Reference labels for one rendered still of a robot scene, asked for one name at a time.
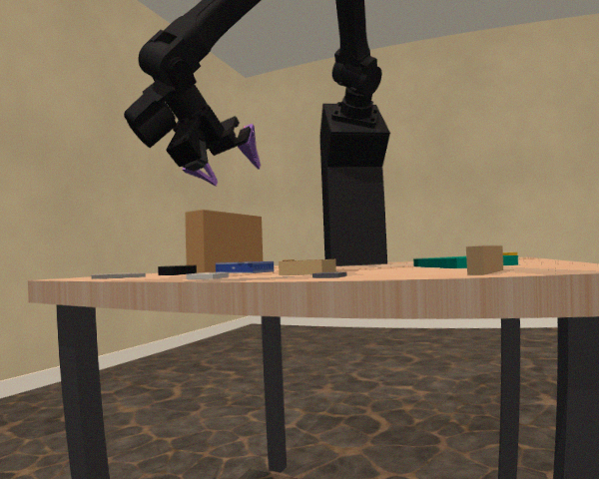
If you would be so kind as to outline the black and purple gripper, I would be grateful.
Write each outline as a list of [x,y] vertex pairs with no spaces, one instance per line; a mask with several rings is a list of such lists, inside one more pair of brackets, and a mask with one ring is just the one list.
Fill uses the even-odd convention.
[[[234,132],[234,128],[239,126],[239,120],[237,117],[231,117],[225,121],[222,121],[221,124],[225,128],[222,134],[222,137],[206,145],[206,148],[210,150],[213,156],[220,154],[224,151],[227,151],[231,148],[238,146],[238,148],[242,151],[242,153],[251,161],[251,163],[259,170],[261,167],[259,155],[256,147],[256,136],[255,136],[255,126],[253,124],[249,124],[244,126],[243,129],[240,130],[238,137]],[[252,150],[251,150],[252,144]],[[253,155],[253,151],[254,154]],[[195,176],[197,178],[203,179],[206,182],[216,186],[218,180],[210,167],[209,164],[205,165],[204,168],[207,175],[201,170],[198,171],[190,171],[188,169],[183,168],[183,171],[189,175]]]

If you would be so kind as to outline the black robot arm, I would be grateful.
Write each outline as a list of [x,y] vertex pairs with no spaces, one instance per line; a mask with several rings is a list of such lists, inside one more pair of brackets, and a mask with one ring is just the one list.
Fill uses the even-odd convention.
[[[219,140],[225,129],[210,106],[202,110],[206,100],[195,85],[194,73],[217,41],[260,1],[202,0],[157,32],[140,50],[140,68],[152,76],[154,83],[125,111],[124,117],[149,148],[174,130],[166,151],[178,167],[190,171],[204,168],[208,163],[206,145]],[[335,3],[340,48],[334,53],[332,78],[346,88],[331,119],[375,128],[379,110],[372,108],[371,99],[382,73],[367,44],[364,0]],[[202,113],[193,119],[199,110]],[[186,118],[188,122],[180,123]]]

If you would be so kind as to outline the blue and white flat box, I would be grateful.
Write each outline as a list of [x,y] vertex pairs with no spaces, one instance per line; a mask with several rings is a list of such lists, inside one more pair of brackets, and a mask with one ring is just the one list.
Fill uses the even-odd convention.
[[[251,263],[246,263],[251,262]],[[273,261],[218,262],[216,272],[257,273],[274,271]]]

